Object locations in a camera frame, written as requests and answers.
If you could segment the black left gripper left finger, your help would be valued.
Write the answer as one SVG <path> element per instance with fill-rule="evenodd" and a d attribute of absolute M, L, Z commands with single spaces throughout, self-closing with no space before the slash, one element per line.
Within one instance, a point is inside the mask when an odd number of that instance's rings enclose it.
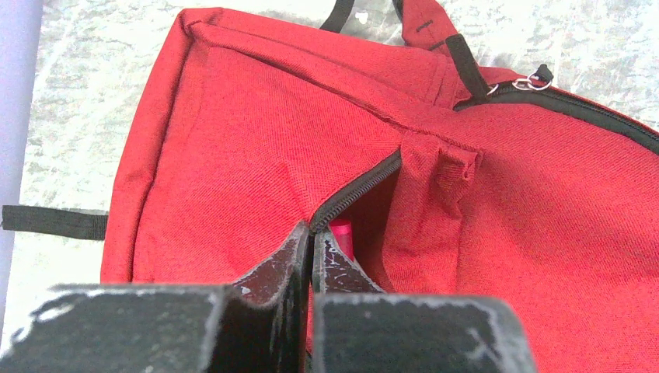
<path fill-rule="evenodd" d="M 3 372 L 301 372 L 309 227 L 231 284 L 60 284 L 27 314 Z"/>

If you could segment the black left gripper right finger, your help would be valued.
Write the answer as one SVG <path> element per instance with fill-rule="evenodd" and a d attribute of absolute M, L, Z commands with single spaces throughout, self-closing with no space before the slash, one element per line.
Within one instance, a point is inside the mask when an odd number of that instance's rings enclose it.
<path fill-rule="evenodd" d="M 488 297 L 385 293 L 340 250 L 315 237 L 316 372 L 534 372 L 520 320 Z"/>

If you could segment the pink black highlighter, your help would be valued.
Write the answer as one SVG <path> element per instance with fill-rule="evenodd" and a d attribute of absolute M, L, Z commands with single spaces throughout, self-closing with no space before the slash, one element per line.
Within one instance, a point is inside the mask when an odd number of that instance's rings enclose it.
<path fill-rule="evenodd" d="M 352 224 L 346 219 L 334 219 L 329 228 L 333 233 L 339 248 L 349 260 L 354 260 Z"/>

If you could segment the red student backpack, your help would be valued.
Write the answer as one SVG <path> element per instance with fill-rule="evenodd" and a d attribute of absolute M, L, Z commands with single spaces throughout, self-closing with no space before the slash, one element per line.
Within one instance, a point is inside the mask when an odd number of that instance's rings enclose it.
<path fill-rule="evenodd" d="M 397 1 L 401 47 L 186 9 L 154 64 L 107 215 L 5 206 L 4 229 L 104 243 L 100 285 L 231 284 L 309 227 L 352 224 L 385 293 L 499 299 L 534 372 L 658 370 L 658 135 L 479 66 L 435 1 Z"/>

